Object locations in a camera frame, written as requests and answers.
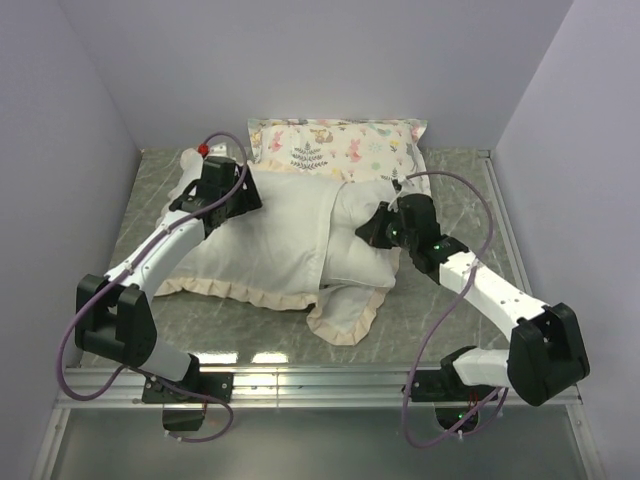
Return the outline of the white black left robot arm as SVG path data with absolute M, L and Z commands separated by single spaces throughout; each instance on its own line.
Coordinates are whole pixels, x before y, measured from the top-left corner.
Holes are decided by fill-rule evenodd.
M 206 158 L 198 178 L 170 202 L 154 232 L 127 259 L 102 276 L 81 280 L 75 345 L 166 381 L 179 402 L 195 399 L 202 386 L 199 361 L 160 338 L 151 302 L 169 274 L 216 229 L 261 206 L 248 165 Z

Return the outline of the plain white pillow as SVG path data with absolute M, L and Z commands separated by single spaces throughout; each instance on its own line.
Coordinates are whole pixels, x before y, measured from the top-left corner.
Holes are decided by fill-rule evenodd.
M 379 204 L 393 196 L 391 183 L 384 180 L 345 183 L 339 189 L 331 212 L 322 286 L 395 286 L 398 252 L 371 247 L 355 234 L 373 217 Z

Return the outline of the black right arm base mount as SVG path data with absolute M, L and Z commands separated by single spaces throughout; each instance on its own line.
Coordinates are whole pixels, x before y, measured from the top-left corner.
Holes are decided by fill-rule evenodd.
M 508 393 L 508 388 L 463 385 L 444 368 L 418 370 L 413 373 L 411 383 L 402 388 L 401 425 L 405 440 L 415 448 L 427 448 L 448 438 L 462 440 L 479 433 L 499 416 Z M 463 406 L 437 408 L 436 420 L 443 431 L 438 437 L 419 444 L 411 434 L 409 404 L 451 402 L 462 402 Z

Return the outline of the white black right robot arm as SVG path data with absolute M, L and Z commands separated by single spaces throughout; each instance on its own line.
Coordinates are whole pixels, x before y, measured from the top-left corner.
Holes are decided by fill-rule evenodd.
M 419 272 L 462 295 L 509 342 L 505 350 L 464 347 L 444 357 L 438 371 L 417 372 L 412 400 L 460 400 L 475 387 L 509 388 L 527 404 L 540 406 L 589 376 L 575 312 L 526 294 L 478 261 L 464 243 L 443 234 L 429 196 L 380 203 L 355 234 L 373 248 L 406 250 Z

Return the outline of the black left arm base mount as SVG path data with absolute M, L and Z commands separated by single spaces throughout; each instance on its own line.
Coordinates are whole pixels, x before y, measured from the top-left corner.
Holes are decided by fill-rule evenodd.
M 142 392 L 143 405 L 162 408 L 165 435 L 186 444 L 203 444 L 221 438 L 232 427 L 235 414 L 230 405 L 234 386 L 231 372 L 201 372 L 194 380 L 171 382 L 159 377 L 146 377 Z M 216 433 L 196 436 L 205 427 L 208 412 L 222 407 L 227 420 Z

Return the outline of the white pillow with cream ruffle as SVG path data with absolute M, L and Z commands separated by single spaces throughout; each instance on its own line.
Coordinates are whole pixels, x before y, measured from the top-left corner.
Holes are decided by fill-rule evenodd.
M 284 166 L 250 171 L 262 207 L 216 229 L 157 296 L 186 291 L 274 311 L 307 310 L 316 336 L 337 346 L 358 344 L 391 288 L 321 285 L 331 212 L 345 183 Z

